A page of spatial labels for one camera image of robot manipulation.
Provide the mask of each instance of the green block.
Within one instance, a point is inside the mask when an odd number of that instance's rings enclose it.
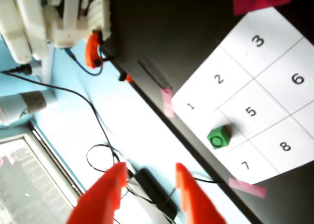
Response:
[[[228,146],[231,137],[225,126],[221,126],[211,130],[207,139],[210,141],[214,149],[219,149]]]

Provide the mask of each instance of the number 5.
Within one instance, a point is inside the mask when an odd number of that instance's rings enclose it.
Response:
[[[248,112],[248,114],[250,114],[250,115],[253,117],[253,116],[256,115],[256,111],[255,111],[255,110],[251,110],[250,108],[251,108],[251,107],[248,107],[248,108],[246,109],[246,111]]]

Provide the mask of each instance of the orange handle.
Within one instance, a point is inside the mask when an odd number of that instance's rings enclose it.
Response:
[[[182,210],[187,224],[226,224],[212,201],[182,164],[176,164],[176,187],[181,189]]]
[[[102,66],[103,58],[98,55],[98,47],[100,45],[101,36],[97,31],[88,38],[85,50],[86,65],[90,68],[97,68]]]
[[[72,210],[67,224],[112,224],[120,208],[121,189],[127,185],[126,163],[116,163],[86,191]]]

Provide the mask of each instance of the number 3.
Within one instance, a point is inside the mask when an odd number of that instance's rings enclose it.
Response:
[[[260,46],[262,46],[264,44],[264,39],[260,38],[259,35],[254,36],[252,41],[255,41],[256,43],[259,43],[259,44],[257,44],[257,47],[260,47]]]

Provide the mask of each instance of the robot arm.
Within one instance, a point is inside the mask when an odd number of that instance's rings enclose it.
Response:
[[[45,58],[48,42],[69,48],[88,39],[93,30],[101,31],[103,40],[110,37],[109,0],[61,1],[0,0],[0,33],[17,63]]]

